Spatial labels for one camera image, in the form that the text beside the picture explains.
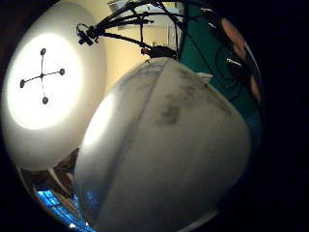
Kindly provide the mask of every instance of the glowing light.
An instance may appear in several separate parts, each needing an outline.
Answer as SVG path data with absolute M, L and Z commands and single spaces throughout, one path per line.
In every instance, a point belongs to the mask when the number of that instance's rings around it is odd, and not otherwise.
M 21 79 L 47 75 L 27 82 L 20 88 Z M 66 118 L 73 109 L 82 86 L 81 65 L 71 45 L 60 36 L 44 34 L 34 38 L 16 55 L 8 72 L 8 105 L 15 121 L 22 127 L 37 130 L 47 128 Z M 42 98 L 48 97 L 48 104 Z
M 85 146 L 92 146 L 104 134 L 112 119 L 114 107 L 115 97 L 113 95 L 107 96 L 99 105 L 86 130 L 83 140 Z

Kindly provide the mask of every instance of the white dome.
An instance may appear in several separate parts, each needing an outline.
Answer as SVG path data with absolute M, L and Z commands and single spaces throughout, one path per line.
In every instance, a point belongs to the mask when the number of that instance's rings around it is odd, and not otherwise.
M 238 181 L 251 140 L 239 113 L 197 73 L 147 61 L 107 94 L 74 172 L 81 214 L 97 231 L 191 230 Z
M 24 35 L 8 67 L 1 101 L 3 136 L 12 161 L 23 169 L 51 168 L 74 151 L 102 99 L 103 49 L 78 44 L 75 26 L 80 21 L 96 23 L 78 5 L 54 5 Z M 22 79 L 61 69 L 65 73 L 20 85 Z

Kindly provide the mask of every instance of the black metal rod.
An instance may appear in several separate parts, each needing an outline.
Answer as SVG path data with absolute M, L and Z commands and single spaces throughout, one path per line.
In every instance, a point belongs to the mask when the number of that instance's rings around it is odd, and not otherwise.
M 104 37 L 109 37 L 109 38 L 113 38 L 113 39 L 128 41 L 128 42 L 131 42 L 131 43 L 134 43 L 134 44 L 138 44 L 139 46 L 144 46 L 144 47 L 147 47 L 147 48 L 153 48 L 152 46 L 150 46 L 150 45 L 148 45 L 146 43 L 141 43 L 139 41 L 136 41 L 135 39 L 124 37 L 124 36 L 121 36 L 121 35 L 117 35 L 117 34 L 113 34 L 113 33 L 105 33 L 105 32 L 102 35 Z

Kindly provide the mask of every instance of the window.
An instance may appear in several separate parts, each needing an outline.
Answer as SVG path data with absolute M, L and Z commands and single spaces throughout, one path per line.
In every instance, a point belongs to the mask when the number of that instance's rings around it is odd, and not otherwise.
M 96 232 L 84 223 L 82 220 L 74 217 L 54 196 L 50 190 L 39 190 L 37 195 L 41 202 L 48 208 L 48 210 L 59 220 L 61 220 L 68 228 L 80 232 Z

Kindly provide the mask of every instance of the yellow wall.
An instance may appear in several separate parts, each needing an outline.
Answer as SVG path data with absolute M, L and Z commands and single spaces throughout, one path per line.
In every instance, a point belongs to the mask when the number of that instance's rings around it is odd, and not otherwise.
M 81 5 L 87 9 L 97 22 L 100 22 L 106 16 L 111 14 L 107 5 L 108 1 L 101 0 L 63 0 Z M 118 30 L 118 28 L 109 29 L 107 32 L 120 34 L 136 40 L 140 38 L 138 27 Z M 166 44 L 166 28 L 163 27 L 145 27 L 144 41 L 147 44 Z M 121 78 L 128 70 L 136 64 L 148 59 L 140 53 L 140 47 L 137 44 L 121 40 L 102 38 L 98 47 L 104 48 L 107 58 L 107 77 L 105 93 Z

